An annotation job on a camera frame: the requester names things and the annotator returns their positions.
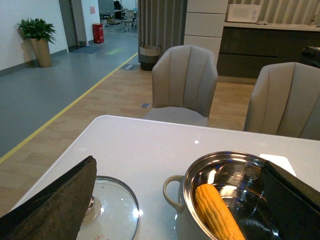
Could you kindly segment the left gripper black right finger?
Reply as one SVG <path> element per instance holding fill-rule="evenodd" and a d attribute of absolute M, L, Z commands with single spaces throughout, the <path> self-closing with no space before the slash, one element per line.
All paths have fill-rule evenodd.
<path fill-rule="evenodd" d="M 320 192 L 282 167 L 261 168 L 263 195 L 282 240 L 320 238 Z"/>

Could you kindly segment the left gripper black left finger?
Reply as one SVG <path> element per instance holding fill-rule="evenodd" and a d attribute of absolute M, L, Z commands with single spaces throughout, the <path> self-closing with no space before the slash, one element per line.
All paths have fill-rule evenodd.
<path fill-rule="evenodd" d="M 75 240 L 89 207 L 97 162 L 88 156 L 0 219 L 2 240 Z"/>

